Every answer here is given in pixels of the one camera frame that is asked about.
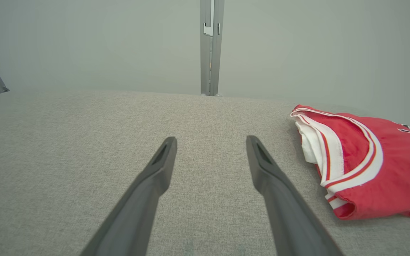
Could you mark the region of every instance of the white lining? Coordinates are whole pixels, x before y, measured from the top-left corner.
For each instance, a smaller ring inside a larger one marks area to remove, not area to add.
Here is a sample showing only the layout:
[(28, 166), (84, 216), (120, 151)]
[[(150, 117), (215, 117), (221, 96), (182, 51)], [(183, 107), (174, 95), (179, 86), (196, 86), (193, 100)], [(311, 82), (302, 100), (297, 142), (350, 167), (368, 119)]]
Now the white lining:
[(322, 155), (319, 154), (316, 156), (317, 153), (314, 152), (315, 149), (318, 149), (320, 153), (320, 142), (317, 138), (316, 132), (305, 124), (295, 122), (295, 125), (301, 135), (301, 149), (303, 149), (306, 162), (318, 164), (317, 158), (319, 158), (319, 162), (321, 162), (322, 165)]
[(341, 207), (341, 206), (347, 204), (348, 201), (344, 201), (344, 200), (341, 200), (339, 198), (335, 198), (335, 199), (331, 200), (329, 203), (330, 203), (330, 206), (332, 206), (333, 209), (336, 209), (338, 207)]
[[(330, 178), (329, 180), (333, 180), (333, 179), (343, 176), (345, 173), (345, 162), (344, 162), (344, 156), (343, 156), (344, 153), (343, 153), (343, 146), (341, 145), (341, 141), (338, 135), (325, 124), (319, 123), (316, 120), (306, 115), (301, 115), (301, 116), (305, 118), (305, 120), (308, 121), (310, 125), (312, 125), (314, 128), (319, 130), (325, 136), (327, 140), (328, 153), (329, 153), (328, 157), (330, 157), (330, 166), (329, 166)], [(322, 182), (326, 182), (326, 181), (327, 181), (326, 177), (325, 178), (322, 177)]]
[[(358, 186), (358, 185), (362, 185), (362, 184), (372, 180), (374, 177), (376, 177), (376, 175), (379, 173), (380, 167), (382, 166), (382, 162), (384, 160), (383, 159), (383, 152), (382, 152), (382, 146), (381, 146), (378, 138), (374, 135), (374, 133), (368, 127), (366, 127), (365, 125), (363, 125), (363, 123), (360, 123), (359, 121), (357, 121), (353, 118), (348, 118), (348, 117), (345, 117), (345, 116), (333, 115), (333, 114), (329, 114), (329, 113), (319, 112), (319, 111), (312, 110), (312, 109), (305, 108), (305, 107), (300, 107), (298, 109), (295, 109), (294, 111), (291, 112), (290, 116), (292, 117), (292, 116), (301, 115), (301, 114), (294, 115), (294, 112), (297, 112), (297, 111), (309, 111), (309, 112), (319, 113), (321, 115), (344, 118), (344, 119), (354, 123), (356, 126), (358, 126), (362, 130), (364, 136), (366, 137), (366, 139), (369, 142), (368, 153), (367, 153), (366, 157), (364, 158), (364, 160), (356, 168), (354, 168), (352, 171), (346, 173), (345, 175), (337, 177), (333, 180), (330, 179), (328, 181), (325, 181), (325, 182), (322, 181), (321, 182), (321, 186), (324, 186), (324, 187), (326, 185), (332, 183), (332, 182), (338, 182), (337, 184), (334, 184), (334, 185), (329, 186), (327, 188), (329, 193), (335, 194), (338, 191), (342, 191), (342, 190), (347, 189), (347, 188), (352, 188), (352, 187), (355, 187), (355, 186)], [(326, 137), (327, 142), (329, 141), (329, 139), (330, 140), (334, 139), (333, 136), (330, 136), (330, 134), (328, 134), (328, 133), (323, 132), (323, 134)], [(349, 180), (346, 180), (346, 181), (339, 182), (340, 180), (343, 180), (343, 179), (348, 178), (352, 175), (355, 175), (361, 169), (363, 169), (363, 167), (366, 166), (366, 164), (369, 163), (369, 161), (370, 161), (371, 157), (373, 156), (373, 154), (374, 154), (374, 159), (371, 162), (371, 164), (366, 168), (366, 170), (364, 170), (362, 173), (360, 173), (356, 177), (353, 177), (353, 178), (351, 178)]]
[(305, 126), (308, 126), (308, 127), (312, 128), (314, 130), (314, 132), (316, 133), (316, 138), (319, 140), (320, 151), (319, 151), (318, 155), (320, 155), (321, 157), (316, 158), (316, 160), (321, 161), (320, 164), (317, 164), (317, 166), (319, 167), (319, 172), (320, 172), (320, 175), (321, 175), (321, 183), (322, 183), (323, 181), (325, 181), (325, 178), (327, 177), (327, 175), (326, 175), (326, 173), (327, 173), (327, 161), (326, 160), (324, 161), (324, 156), (325, 156), (325, 159), (327, 157), (327, 151), (325, 150), (324, 140), (321, 136), (320, 131), (317, 130), (317, 128), (315, 128), (314, 126), (308, 124), (305, 121), (305, 118), (304, 118), (303, 115), (297, 115), (296, 119), (299, 122), (303, 123)]
[(327, 190), (327, 192), (328, 192), (328, 193), (325, 195), (325, 199), (327, 199), (327, 200), (328, 200), (328, 199), (332, 198), (333, 196), (335, 196), (335, 194), (334, 194), (334, 193), (331, 193), (331, 192), (330, 192), (330, 191), (328, 191), (328, 190)]

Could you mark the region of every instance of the red and white garment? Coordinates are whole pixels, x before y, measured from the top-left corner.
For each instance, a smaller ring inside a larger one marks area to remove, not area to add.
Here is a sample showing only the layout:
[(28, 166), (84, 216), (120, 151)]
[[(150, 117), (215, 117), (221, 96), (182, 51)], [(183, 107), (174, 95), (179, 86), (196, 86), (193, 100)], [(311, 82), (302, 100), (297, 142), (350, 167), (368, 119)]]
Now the red and white garment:
[(302, 105), (290, 116), (337, 217), (410, 216), (409, 126)]

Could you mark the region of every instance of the white trim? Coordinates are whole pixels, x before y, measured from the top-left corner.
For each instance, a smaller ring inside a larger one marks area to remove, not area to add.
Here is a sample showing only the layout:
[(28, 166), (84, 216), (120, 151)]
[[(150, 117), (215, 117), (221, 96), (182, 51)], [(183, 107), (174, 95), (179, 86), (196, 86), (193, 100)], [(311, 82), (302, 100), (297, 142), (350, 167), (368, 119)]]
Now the white trim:
[(341, 206), (347, 204), (348, 201), (344, 201), (344, 200), (341, 200), (339, 198), (335, 198), (335, 199), (331, 200), (328, 203), (330, 204), (330, 206), (332, 206), (333, 209), (336, 209), (338, 207), (341, 207)]
[(327, 191), (327, 194), (325, 195), (325, 199), (330, 199), (330, 198), (332, 198), (333, 196), (335, 196), (335, 194), (334, 193), (331, 193), (330, 191)]
[[(374, 135), (374, 133), (368, 128), (366, 127), (363, 123), (360, 123), (359, 121), (353, 119), (353, 118), (348, 118), (345, 116), (341, 116), (341, 115), (334, 115), (334, 114), (330, 114), (330, 113), (325, 113), (325, 112), (319, 112), (317, 110), (312, 110), (309, 108), (305, 108), (305, 107), (300, 107), (298, 109), (295, 109), (294, 111), (291, 112), (291, 116), (294, 116), (294, 112), (297, 111), (308, 111), (308, 112), (314, 112), (314, 113), (318, 113), (321, 115), (326, 115), (326, 116), (334, 116), (334, 117), (340, 117), (340, 118), (344, 118), (352, 123), (354, 123), (356, 126), (358, 126), (364, 136), (366, 137), (366, 139), (369, 142), (369, 149), (368, 149), (368, 154), (366, 155), (366, 157), (364, 158), (364, 160), (352, 171), (346, 173), (345, 175), (342, 175), (341, 177), (335, 178), (333, 180), (328, 180), (325, 182), (321, 182), (321, 186), (326, 186), (330, 183), (334, 183), (334, 182), (338, 182), (332, 186), (329, 186), (327, 188), (327, 190), (329, 190), (332, 193), (336, 193), (338, 191), (342, 191), (344, 189), (347, 188), (352, 188), (358, 185), (362, 185), (370, 180), (372, 180), (374, 177), (376, 177), (376, 175), (379, 173), (380, 167), (382, 166), (382, 162), (383, 162), (383, 152), (382, 152), (382, 146), (378, 140), (378, 138)], [(369, 161), (371, 160), (371, 157), (373, 157), (374, 155), (374, 159), (371, 163), (369, 163)], [(362, 173), (360, 173), (359, 175), (357, 175), (356, 177), (353, 177), (349, 180), (346, 181), (342, 181), (345, 178), (349, 178), (353, 175), (355, 175), (356, 173), (358, 173), (361, 169), (363, 169), (363, 167), (365, 167), (367, 164), (369, 164), (369, 166), (366, 168), (366, 170), (363, 170)]]

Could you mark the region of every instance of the gray fabric surface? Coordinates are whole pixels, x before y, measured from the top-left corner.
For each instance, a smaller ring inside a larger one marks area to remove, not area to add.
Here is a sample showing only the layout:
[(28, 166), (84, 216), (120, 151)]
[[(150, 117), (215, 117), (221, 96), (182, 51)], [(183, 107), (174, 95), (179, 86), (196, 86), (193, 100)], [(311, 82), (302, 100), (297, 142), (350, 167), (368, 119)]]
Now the gray fabric surface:
[(249, 134), (346, 255), (410, 255), (410, 218), (333, 215), (287, 118), (295, 105), (143, 92), (0, 94), (0, 255), (78, 255), (167, 136), (178, 140), (177, 159), (147, 254), (274, 255), (249, 173)]

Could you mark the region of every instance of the folded clothing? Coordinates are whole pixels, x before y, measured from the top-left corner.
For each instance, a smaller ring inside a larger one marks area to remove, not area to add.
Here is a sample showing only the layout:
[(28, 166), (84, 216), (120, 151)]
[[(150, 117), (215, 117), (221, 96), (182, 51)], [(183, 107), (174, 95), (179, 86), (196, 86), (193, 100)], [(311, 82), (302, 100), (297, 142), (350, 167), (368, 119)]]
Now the folded clothing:
[(296, 106), (305, 160), (340, 219), (410, 216), (410, 127), (381, 118)]

